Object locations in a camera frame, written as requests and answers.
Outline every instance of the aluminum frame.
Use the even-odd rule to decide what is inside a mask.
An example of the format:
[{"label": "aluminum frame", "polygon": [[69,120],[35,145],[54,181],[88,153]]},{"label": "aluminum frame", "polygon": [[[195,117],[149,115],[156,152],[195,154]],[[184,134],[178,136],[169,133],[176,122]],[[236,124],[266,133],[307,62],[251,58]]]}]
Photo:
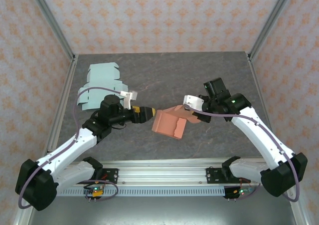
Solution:
[{"label": "aluminum frame", "polygon": [[272,12],[270,13],[263,29],[261,30],[256,42],[254,43],[250,53],[249,53],[249,58],[250,60],[253,60],[261,46],[263,45],[263,43],[265,42],[269,32],[271,31],[271,29],[273,28],[275,22],[277,21],[277,18],[279,17],[280,13],[283,11],[286,3],[288,0],[278,0],[275,7],[273,8]]},{"label": "aluminum frame", "polygon": [[46,18],[47,22],[49,23],[50,27],[52,28],[56,38],[60,42],[65,54],[69,57],[70,61],[74,58],[74,53],[66,40],[58,22],[56,21],[53,13],[51,12],[48,4],[45,0],[35,0],[40,7],[44,17]]},{"label": "aluminum frame", "polygon": [[264,100],[264,97],[263,97],[263,93],[261,92],[261,88],[259,86],[260,83],[259,83],[258,77],[256,75],[255,67],[254,67],[253,61],[249,58],[249,55],[247,55],[247,60],[248,60],[248,64],[249,64],[251,73],[253,74],[253,78],[254,78],[254,81],[255,81],[255,85],[257,87],[258,95],[259,95],[259,98],[261,100],[261,105],[263,106],[263,110],[265,112],[265,116],[266,116],[266,120],[267,120],[267,126],[268,126],[268,128],[271,131],[273,131],[273,129],[272,129],[273,126],[272,126],[272,123],[271,123],[271,121],[269,119],[269,116],[268,116],[266,103],[265,103],[265,100]]},{"label": "aluminum frame", "polygon": [[64,86],[60,96],[59,105],[55,113],[54,120],[50,129],[51,132],[49,134],[49,137],[46,143],[47,152],[52,152],[57,148],[59,134],[60,134],[60,130],[61,130],[62,122],[63,122],[63,116],[64,116],[66,104],[68,102],[70,88],[71,88],[72,79],[73,79],[76,63],[78,60],[78,56],[79,55],[75,55],[74,59],[72,60],[67,72],[66,79],[64,81]]},{"label": "aluminum frame", "polygon": [[[221,167],[221,163],[228,158],[214,159],[174,159],[174,160],[136,160],[136,161],[111,161],[103,162],[106,168],[119,168],[118,185],[120,187],[208,187],[224,186],[226,184],[208,185],[206,182],[205,168]],[[249,162],[265,163],[263,158],[247,158]],[[288,190],[288,195],[295,195],[294,189]],[[310,220],[303,210],[303,199],[291,203],[297,225],[310,225]],[[33,208],[18,210],[14,225],[29,223]]]}]

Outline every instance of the gray table surface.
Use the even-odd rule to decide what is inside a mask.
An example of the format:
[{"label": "gray table surface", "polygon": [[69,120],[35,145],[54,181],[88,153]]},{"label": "gray table surface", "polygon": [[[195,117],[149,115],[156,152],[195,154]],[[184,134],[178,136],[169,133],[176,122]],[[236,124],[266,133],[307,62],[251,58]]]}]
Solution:
[{"label": "gray table surface", "polygon": [[[75,133],[71,109],[77,91],[86,83],[90,64],[116,62],[121,80],[138,92],[133,105],[166,109],[182,104],[184,95],[205,94],[204,82],[221,77],[231,94],[242,93],[266,122],[262,103],[244,52],[188,52],[80,55],[74,72],[58,145]],[[93,110],[77,110],[82,123]],[[258,157],[257,149],[232,123],[213,118],[208,123],[187,123],[183,138],[152,131],[154,118],[144,124],[128,123],[78,160],[92,156],[105,160],[150,160],[216,157]]]},{"label": "gray table surface", "polygon": [[29,225],[295,225],[289,202],[260,188],[229,203],[223,197],[115,197],[88,203],[57,197],[43,211],[33,210]]}]

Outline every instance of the white bracket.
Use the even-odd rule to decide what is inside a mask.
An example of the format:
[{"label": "white bracket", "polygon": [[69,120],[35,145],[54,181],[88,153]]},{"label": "white bracket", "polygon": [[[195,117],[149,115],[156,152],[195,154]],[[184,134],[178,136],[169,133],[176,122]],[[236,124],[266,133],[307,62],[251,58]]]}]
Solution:
[{"label": "white bracket", "polygon": [[190,108],[202,111],[204,100],[192,95],[185,95],[183,104],[187,104]]},{"label": "white bracket", "polygon": [[138,93],[136,91],[126,92],[121,91],[121,96],[124,97],[123,106],[125,109],[131,109],[131,100],[136,100]]}]

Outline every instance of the black cable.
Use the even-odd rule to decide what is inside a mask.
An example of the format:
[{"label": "black cable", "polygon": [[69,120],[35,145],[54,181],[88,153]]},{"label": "black cable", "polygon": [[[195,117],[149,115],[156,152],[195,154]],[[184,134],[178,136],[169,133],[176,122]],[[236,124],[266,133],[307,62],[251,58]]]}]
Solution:
[{"label": "black cable", "polygon": [[126,124],[124,124],[124,126],[122,128],[117,128],[117,127],[112,126],[112,129],[118,129],[118,130],[125,129],[125,128],[126,128]]},{"label": "black cable", "polygon": [[96,110],[93,112],[93,114],[91,114],[91,119],[95,118],[95,115],[99,112],[99,110]]},{"label": "black cable", "polygon": [[92,185],[98,185],[98,184],[97,183],[91,183],[91,184],[85,185],[83,188],[84,189],[92,189],[92,188],[89,188],[89,186],[92,186]]},{"label": "black cable", "polygon": [[[108,196],[108,197],[100,198],[100,199],[96,200],[97,202],[101,202],[101,201],[104,201],[104,200],[107,200],[107,199],[111,199],[111,198],[115,197],[116,194],[119,193],[119,187],[118,187],[116,184],[114,184],[114,183],[112,183],[112,182],[110,182],[110,181],[104,181],[104,180],[85,180],[85,181],[83,181],[83,182],[94,182],[94,183],[95,183],[95,182],[100,182],[100,183],[104,183],[105,185],[110,184],[110,185],[113,185],[113,186],[115,187],[116,191],[115,191],[115,193],[114,193],[113,195]],[[87,191],[85,192],[85,198],[90,201],[90,198],[88,197],[88,193],[89,193],[89,192],[90,192],[90,190],[87,190]]]}]

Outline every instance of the orange pattern wallpaper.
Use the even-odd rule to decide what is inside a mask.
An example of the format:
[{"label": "orange pattern wallpaper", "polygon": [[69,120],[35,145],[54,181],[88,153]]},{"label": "orange pattern wallpaper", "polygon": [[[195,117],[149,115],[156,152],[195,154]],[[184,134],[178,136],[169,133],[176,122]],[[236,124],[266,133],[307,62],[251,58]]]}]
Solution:
[{"label": "orange pattern wallpaper", "polygon": [[70,61],[34,0],[0,0],[0,217],[17,212],[22,162],[42,156]]},{"label": "orange pattern wallpaper", "polygon": [[290,0],[253,61],[279,138],[309,160],[302,181],[319,221],[319,0]]},{"label": "orange pattern wallpaper", "polygon": [[79,54],[249,52],[277,0],[46,0]]}]

